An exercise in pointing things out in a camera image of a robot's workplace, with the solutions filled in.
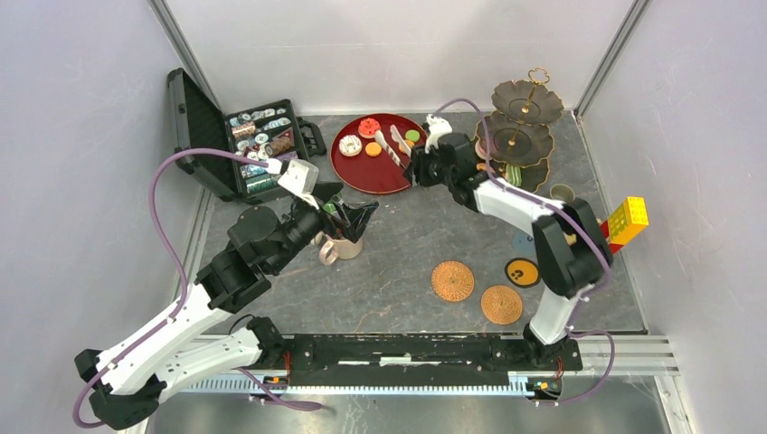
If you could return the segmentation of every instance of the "yellow dot sticker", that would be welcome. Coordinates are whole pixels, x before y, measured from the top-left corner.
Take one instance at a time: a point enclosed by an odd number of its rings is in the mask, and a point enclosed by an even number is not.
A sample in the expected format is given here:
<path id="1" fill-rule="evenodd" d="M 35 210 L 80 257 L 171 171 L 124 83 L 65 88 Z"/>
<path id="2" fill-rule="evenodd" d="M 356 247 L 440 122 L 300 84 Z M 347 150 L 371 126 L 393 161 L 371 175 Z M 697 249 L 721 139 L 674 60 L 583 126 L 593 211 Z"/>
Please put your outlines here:
<path id="1" fill-rule="evenodd" d="M 506 277 L 518 288 L 534 287 L 541 281 L 538 266 L 526 258 L 514 258 L 506 264 Z"/>

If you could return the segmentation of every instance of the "open case lid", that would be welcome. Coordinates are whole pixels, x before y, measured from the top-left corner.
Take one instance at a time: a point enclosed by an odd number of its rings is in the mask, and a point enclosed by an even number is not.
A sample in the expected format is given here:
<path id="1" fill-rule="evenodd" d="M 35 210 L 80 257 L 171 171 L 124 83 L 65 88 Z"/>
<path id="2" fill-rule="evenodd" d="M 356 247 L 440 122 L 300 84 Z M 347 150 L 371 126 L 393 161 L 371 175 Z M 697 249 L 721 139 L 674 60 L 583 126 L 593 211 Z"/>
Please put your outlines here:
<path id="1" fill-rule="evenodd" d="M 231 152 L 223 113 L 186 71 L 179 68 L 168 73 L 167 85 L 175 152 L 201 147 Z M 235 177 L 237 167 L 232 160 L 215 156 L 188 156 L 177 160 L 176 164 L 226 202 L 241 196 Z"/>

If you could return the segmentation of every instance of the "black case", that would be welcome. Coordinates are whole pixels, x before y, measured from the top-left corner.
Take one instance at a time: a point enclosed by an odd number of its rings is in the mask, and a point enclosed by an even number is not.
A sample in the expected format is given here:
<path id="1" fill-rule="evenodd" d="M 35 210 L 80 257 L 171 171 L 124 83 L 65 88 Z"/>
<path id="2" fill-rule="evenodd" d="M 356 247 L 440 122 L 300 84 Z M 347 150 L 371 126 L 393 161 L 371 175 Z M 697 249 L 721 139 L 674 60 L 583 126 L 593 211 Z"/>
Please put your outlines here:
<path id="1" fill-rule="evenodd" d="M 276 135 L 288 128 L 293 128 L 293 145 L 299 158 L 306 160 L 311 156 L 323 156 L 327 151 L 319 128 L 311 122 L 296 117 L 289 99 L 224 115 L 197 87 L 184 69 L 170 71 L 167 86 L 170 92 L 171 119 L 175 133 L 174 152 L 176 153 L 200 147 L 234 152 L 235 140 L 227 119 L 240 113 L 252 113 L 264 109 L 286 110 L 281 115 L 255 120 L 255 124 L 260 128 L 275 118 L 289 118 L 288 126 L 274 128 L 272 134 Z M 245 181 L 240 176 L 242 164 L 228 158 L 188 156 L 176 160 L 176 164 L 225 202 L 242 199 L 249 204 L 264 203 L 288 194 L 278 185 L 268 190 L 247 193 Z"/>

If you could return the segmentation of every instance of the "yellow lego block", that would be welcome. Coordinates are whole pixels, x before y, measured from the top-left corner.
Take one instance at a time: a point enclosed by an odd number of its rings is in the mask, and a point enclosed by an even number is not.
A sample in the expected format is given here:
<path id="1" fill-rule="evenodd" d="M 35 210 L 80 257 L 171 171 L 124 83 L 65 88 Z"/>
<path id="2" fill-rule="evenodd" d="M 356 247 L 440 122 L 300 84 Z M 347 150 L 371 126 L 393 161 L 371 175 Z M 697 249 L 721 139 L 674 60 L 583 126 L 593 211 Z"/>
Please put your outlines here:
<path id="1" fill-rule="evenodd" d="M 648 225 L 644 198 L 629 196 L 607 219 L 610 243 L 625 246 Z"/>

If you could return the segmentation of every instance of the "red tray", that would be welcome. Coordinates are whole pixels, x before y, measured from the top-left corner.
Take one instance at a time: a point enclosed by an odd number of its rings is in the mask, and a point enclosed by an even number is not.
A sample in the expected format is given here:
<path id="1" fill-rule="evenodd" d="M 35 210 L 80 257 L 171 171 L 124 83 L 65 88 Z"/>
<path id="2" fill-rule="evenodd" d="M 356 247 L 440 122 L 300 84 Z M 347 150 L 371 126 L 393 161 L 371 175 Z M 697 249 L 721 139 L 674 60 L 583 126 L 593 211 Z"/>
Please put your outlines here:
<path id="1" fill-rule="evenodd" d="M 333 169 L 342 181 L 363 193 L 391 194 L 405 190 L 410 187 L 410 184 L 402 176 L 404 169 L 395 164 L 385 151 L 382 151 L 379 156 L 368 156 L 365 153 L 365 145 L 375 141 L 374 138 L 361 137 L 357 132 L 360 121 L 366 118 L 373 118 L 381 124 L 381 131 L 386 138 L 386 142 L 394 149 L 404 165 L 410 163 L 410 158 L 400 152 L 399 145 L 392 138 L 392 133 L 389 131 L 392 125 L 399 129 L 402 138 L 405 137 L 405 133 L 408 130 L 414 129 L 418 131 L 421 134 L 421 138 L 418 139 L 415 145 L 426 144 L 426 133 L 423 132 L 423 129 L 418 124 L 408 118 L 389 113 L 366 115 L 349 122 L 336 135 L 333 145 L 330 147 L 330 162 L 333 165 Z M 338 149 L 338 142 L 341 138 L 349 135 L 357 136 L 362 140 L 363 150 L 356 156 L 344 156 Z"/>

